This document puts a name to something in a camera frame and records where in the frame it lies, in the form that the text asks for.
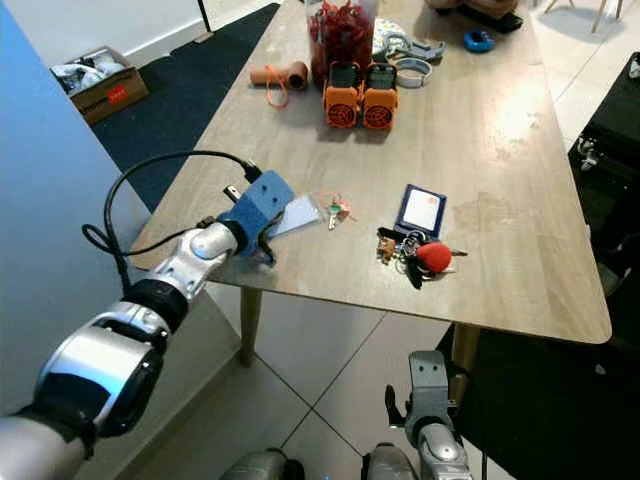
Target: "wooden table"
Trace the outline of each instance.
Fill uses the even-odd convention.
[[[606,342],[607,307],[526,13],[523,28],[497,36],[485,55],[463,48],[462,32],[477,25],[438,17],[422,0],[381,1],[379,15],[417,40],[448,44],[430,84],[400,90],[392,131],[327,127],[315,88],[275,110],[248,85],[248,66],[308,60],[303,5],[285,1],[197,145],[276,170],[297,194],[340,192],[358,220],[275,239],[273,269],[235,258],[215,273],[242,287],[244,360],[262,290],[456,322],[453,357],[466,368],[481,328]],[[244,188],[237,166],[190,159],[134,248],[228,210],[221,190],[230,183]],[[419,291],[375,254],[376,230],[392,226],[407,183],[447,195],[441,238],[470,252],[456,258],[457,273]],[[135,265],[152,268],[169,251]]]

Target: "orange strap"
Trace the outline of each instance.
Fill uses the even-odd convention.
[[[265,65],[264,68],[266,68],[271,75],[273,75],[274,77],[276,77],[278,79],[278,83],[280,84],[280,88],[282,89],[282,96],[283,96],[282,103],[275,103],[273,101],[273,97],[271,96],[271,92],[269,91],[269,77],[270,77],[270,75],[267,75],[267,103],[269,105],[271,105],[273,108],[282,109],[282,108],[286,107],[287,104],[289,103],[289,92],[287,91],[287,87],[286,87],[286,85],[284,84],[284,82],[282,81],[280,76],[276,73],[276,71],[273,69],[273,67],[271,65]]]

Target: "glass jar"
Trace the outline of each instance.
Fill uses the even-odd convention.
[[[305,0],[311,73],[323,83],[334,61],[354,61],[360,71],[371,62],[378,0]]]

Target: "red dried peppers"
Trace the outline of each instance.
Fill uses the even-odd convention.
[[[349,0],[338,7],[323,0],[309,16],[311,72],[316,82],[326,79],[329,65],[336,60],[358,62],[363,72],[369,66],[377,2],[363,3]]]

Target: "chair leg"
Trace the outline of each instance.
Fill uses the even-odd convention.
[[[549,13],[549,10],[553,8],[553,6],[556,4],[557,1],[558,0],[551,0],[551,3],[549,4],[549,6],[545,8],[544,13]]]
[[[602,17],[602,12],[604,11],[604,6],[606,5],[607,0],[602,0],[600,2],[600,10],[598,10],[598,18],[596,18],[596,23],[593,24],[593,28],[591,29],[591,33],[596,33],[598,29],[598,24],[600,23],[600,17]]]

